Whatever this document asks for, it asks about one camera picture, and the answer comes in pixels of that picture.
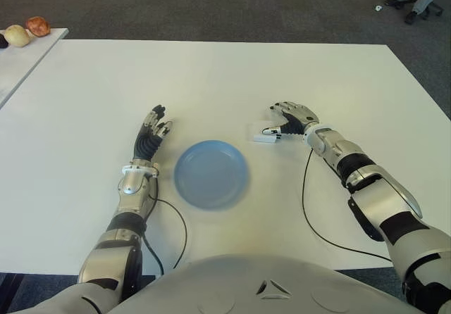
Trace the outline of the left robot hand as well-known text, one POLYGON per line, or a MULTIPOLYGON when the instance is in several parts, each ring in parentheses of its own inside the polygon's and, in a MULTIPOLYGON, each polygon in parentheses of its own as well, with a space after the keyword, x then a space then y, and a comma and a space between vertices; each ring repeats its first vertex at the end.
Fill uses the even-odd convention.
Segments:
POLYGON ((166 108, 159 104, 145 117, 135 140, 132 157, 134 160, 151 161, 163 139, 171 131, 171 121, 161 122, 165 110, 166 108))

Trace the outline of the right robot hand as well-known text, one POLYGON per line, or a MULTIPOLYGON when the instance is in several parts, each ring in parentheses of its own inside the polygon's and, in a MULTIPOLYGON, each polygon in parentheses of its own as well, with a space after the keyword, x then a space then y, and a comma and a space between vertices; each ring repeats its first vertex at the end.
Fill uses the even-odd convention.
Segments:
POLYGON ((270 109, 285 118, 285 123, 264 128, 261 133, 280 138, 283 134, 303 135, 310 127, 319 124, 314 112, 306 106, 290 101, 274 103, 270 109))

